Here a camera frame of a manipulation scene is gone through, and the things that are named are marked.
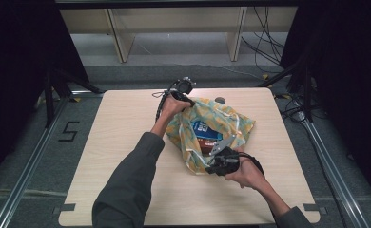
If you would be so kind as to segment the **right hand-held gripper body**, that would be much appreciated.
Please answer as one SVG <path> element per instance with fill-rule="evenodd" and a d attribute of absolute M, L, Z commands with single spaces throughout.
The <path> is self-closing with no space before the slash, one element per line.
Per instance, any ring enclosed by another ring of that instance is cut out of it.
<path fill-rule="evenodd" d="M 217 141 L 220 147 L 220 152 L 216 155 L 210 156 L 211 159 L 207 166 L 213 164 L 220 166 L 219 176 L 225 176 L 233 173 L 237 171 L 240 166 L 239 153 L 229 147 L 235 138 L 235 135 L 231 135 L 226 139 Z"/>

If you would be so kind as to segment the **blue box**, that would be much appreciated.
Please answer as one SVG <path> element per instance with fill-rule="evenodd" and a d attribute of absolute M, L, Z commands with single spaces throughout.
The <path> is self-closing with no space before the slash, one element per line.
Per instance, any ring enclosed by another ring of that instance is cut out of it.
<path fill-rule="evenodd" d="M 200 139 L 220 141 L 223 134 L 211 129 L 206 123 L 202 121 L 192 122 L 192 129 L 195 135 Z"/>

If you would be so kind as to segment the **black overhead frame bar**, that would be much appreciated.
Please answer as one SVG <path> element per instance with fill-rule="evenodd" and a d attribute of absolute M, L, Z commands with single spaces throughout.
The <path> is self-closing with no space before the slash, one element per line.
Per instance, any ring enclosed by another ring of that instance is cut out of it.
<path fill-rule="evenodd" d="M 59 9 L 295 7 L 305 0 L 55 0 Z"/>

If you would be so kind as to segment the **person's left hand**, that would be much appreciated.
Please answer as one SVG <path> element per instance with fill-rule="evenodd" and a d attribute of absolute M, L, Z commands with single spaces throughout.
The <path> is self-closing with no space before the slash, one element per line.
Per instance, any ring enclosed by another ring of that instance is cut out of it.
<path fill-rule="evenodd" d="M 183 110 L 191 107 L 190 102 L 179 101 L 175 99 L 172 95 L 168 95 L 166 100 L 163 103 L 163 107 L 160 113 L 160 117 L 158 118 L 158 122 L 164 121 L 169 122 L 171 121 L 174 116 Z"/>

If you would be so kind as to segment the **aluminium floor rail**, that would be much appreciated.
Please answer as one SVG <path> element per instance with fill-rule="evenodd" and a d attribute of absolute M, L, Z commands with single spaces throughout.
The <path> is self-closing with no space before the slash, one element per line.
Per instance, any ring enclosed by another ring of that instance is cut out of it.
<path fill-rule="evenodd" d="M 360 205 L 355 200 L 354 195 L 349 190 L 346 182 L 343 180 L 337 165 L 330 156 L 315 125 L 308 120 L 303 120 L 303 126 L 308 131 L 308 134 L 316 148 L 316 153 L 325 175 L 328 177 L 333 190 L 339 197 L 347 215 L 350 217 L 354 228 L 370 228 L 370 223 L 364 216 Z"/>
<path fill-rule="evenodd" d="M 55 126 L 67 106 L 69 98 L 62 98 L 56 105 L 54 118 L 45 127 L 41 137 L 34 147 L 28 162 L 26 163 L 18 181 L 10 190 L 8 197 L 0 210 L 0 228 L 8 228 L 10 221 L 24 196 L 25 190 L 38 166 L 39 161 L 42 159 L 46 147 L 49 144 L 49 139 L 54 132 Z"/>

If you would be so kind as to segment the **teal orange-patterned plastic bag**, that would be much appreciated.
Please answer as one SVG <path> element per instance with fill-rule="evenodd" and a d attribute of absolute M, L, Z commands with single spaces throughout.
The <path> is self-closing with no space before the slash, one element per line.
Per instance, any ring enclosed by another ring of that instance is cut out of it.
<path fill-rule="evenodd" d="M 235 135 L 236 138 L 230 145 L 231 148 L 235 148 L 247 143 L 255 122 L 231 106 L 207 98 L 192 98 L 192 101 L 195 105 L 176 114 L 169 123 L 166 134 L 169 140 L 181 150 L 188 169 L 194 174 L 202 175 L 205 174 L 205 168 L 211 157 L 202 154 L 198 143 L 200 138 L 195 135 L 191 123 L 202 121 L 211 129 L 222 133 L 223 139 Z"/>

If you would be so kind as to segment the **black curtain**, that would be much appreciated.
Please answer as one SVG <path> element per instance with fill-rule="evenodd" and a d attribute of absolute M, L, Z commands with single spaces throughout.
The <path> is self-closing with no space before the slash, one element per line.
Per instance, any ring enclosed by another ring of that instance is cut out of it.
<path fill-rule="evenodd" d="M 55 0 L 0 0 L 0 164 L 53 69 L 88 80 Z"/>
<path fill-rule="evenodd" d="M 371 0 L 301 0 L 281 66 L 300 57 L 371 186 Z"/>

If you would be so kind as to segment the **black metal stand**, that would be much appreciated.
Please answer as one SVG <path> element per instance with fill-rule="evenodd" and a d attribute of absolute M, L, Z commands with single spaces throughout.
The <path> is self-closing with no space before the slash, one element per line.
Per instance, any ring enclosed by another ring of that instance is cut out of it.
<path fill-rule="evenodd" d="M 291 76 L 286 86 L 287 91 L 295 93 L 298 91 L 299 88 L 303 90 L 303 103 L 300 105 L 300 109 L 303 112 L 303 117 L 307 121 L 312 123 L 311 76 L 307 64 L 305 64 L 303 61 L 297 61 L 295 64 L 287 67 L 269 80 L 266 80 L 263 83 L 259 84 L 259 87 L 272 86 L 287 75 Z"/>
<path fill-rule="evenodd" d="M 85 80 L 73 76 L 63 69 L 50 67 L 44 77 L 44 94 L 47 108 L 46 127 L 49 127 L 55 119 L 53 92 L 56 91 L 61 98 L 69 98 L 73 94 L 72 90 L 68 86 L 68 82 L 73 82 L 95 94 L 104 93 L 104 90 L 91 85 Z"/>

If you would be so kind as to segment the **dark red packet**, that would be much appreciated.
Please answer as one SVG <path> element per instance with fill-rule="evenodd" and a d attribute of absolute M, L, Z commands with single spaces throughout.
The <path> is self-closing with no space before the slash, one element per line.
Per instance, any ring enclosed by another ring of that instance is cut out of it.
<path fill-rule="evenodd" d="M 220 147 L 215 140 L 199 139 L 198 143 L 204 156 L 212 156 L 220 152 Z"/>

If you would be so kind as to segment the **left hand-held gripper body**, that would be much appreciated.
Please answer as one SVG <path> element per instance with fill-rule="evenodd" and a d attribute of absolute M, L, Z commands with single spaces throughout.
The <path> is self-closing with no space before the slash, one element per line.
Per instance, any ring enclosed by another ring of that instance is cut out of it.
<path fill-rule="evenodd" d="M 195 83 L 192 82 L 190 78 L 184 77 L 173 84 L 169 89 L 169 93 L 176 100 L 183 101 L 183 98 L 187 97 L 187 95 L 192 91 L 194 85 Z"/>

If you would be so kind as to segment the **person's right hand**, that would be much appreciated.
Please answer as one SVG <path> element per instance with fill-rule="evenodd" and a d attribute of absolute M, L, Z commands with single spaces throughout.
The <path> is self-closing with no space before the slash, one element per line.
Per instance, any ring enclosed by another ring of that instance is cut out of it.
<path fill-rule="evenodd" d="M 227 181 L 236 181 L 242 188 L 249 187 L 257 191 L 264 189 L 266 179 L 250 158 L 241 157 L 237 171 L 225 175 Z"/>

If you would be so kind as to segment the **black tape strip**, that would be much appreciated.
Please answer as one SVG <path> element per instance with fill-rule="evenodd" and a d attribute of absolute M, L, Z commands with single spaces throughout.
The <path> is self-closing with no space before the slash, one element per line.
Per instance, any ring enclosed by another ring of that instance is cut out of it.
<path fill-rule="evenodd" d="M 307 212 L 318 212 L 320 215 L 327 215 L 327 209 L 325 207 L 320 207 L 315 203 L 304 203 L 303 209 Z"/>
<path fill-rule="evenodd" d="M 75 210 L 76 203 L 69 203 L 69 204 L 63 204 L 59 207 L 54 207 L 52 214 L 53 215 L 58 215 L 61 212 L 66 212 L 66 211 L 74 211 Z"/>

